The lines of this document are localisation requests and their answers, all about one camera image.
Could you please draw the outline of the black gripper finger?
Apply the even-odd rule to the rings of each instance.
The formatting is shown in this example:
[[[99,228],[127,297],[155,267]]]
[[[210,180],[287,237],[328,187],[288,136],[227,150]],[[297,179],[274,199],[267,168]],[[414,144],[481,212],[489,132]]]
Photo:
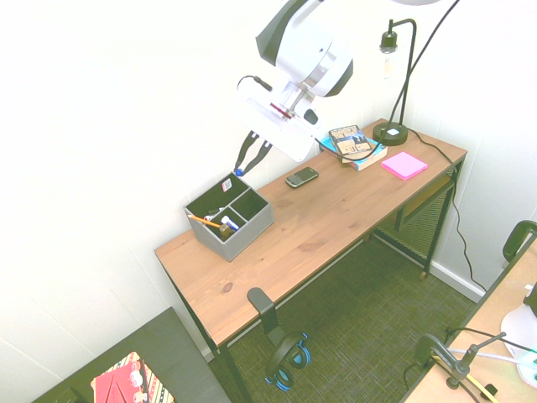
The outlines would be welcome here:
[[[247,174],[252,170],[257,164],[259,164],[272,149],[272,144],[268,141],[264,141],[263,145],[260,147],[258,154],[247,164],[247,166],[242,171],[243,174]]]
[[[248,149],[253,145],[253,143],[257,140],[258,135],[254,131],[250,131],[247,135],[247,137],[243,140],[242,146],[239,150],[236,163],[234,165],[234,169],[238,170],[240,168],[241,163],[244,161],[244,158],[246,157],[246,153],[248,152]]]

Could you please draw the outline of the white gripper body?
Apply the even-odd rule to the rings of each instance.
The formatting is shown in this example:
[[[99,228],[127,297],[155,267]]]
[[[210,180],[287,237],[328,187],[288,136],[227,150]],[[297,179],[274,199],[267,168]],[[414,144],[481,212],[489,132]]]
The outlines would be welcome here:
[[[230,114],[263,140],[301,162],[310,152],[321,121],[312,102],[315,96],[290,81],[268,91],[254,81],[238,85]]]

